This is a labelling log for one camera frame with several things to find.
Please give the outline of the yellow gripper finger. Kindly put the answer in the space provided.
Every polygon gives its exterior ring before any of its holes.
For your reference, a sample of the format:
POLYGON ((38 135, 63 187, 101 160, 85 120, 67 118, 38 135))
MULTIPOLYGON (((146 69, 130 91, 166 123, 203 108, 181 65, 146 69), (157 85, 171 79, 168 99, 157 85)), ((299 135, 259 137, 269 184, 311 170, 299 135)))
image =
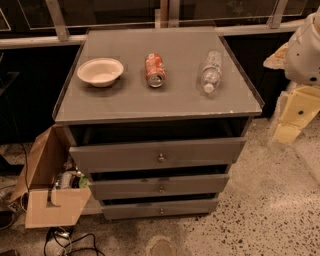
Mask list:
POLYGON ((273 54, 265 59, 263 66, 273 70, 283 69, 287 48, 287 43, 280 46, 273 54))
POLYGON ((319 88, 302 86, 294 89, 287 96, 273 139, 282 144, 292 143, 319 112, 319 88))

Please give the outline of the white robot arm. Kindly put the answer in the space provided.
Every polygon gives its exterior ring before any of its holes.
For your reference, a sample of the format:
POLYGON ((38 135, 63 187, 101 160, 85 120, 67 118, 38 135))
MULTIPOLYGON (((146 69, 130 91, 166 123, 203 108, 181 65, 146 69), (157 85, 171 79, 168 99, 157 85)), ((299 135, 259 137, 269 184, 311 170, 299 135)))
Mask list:
POLYGON ((285 77, 294 84, 277 100, 278 122, 273 135, 278 143, 292 143, 320 112, 320 8, 263 66, 283 69, 285 77))

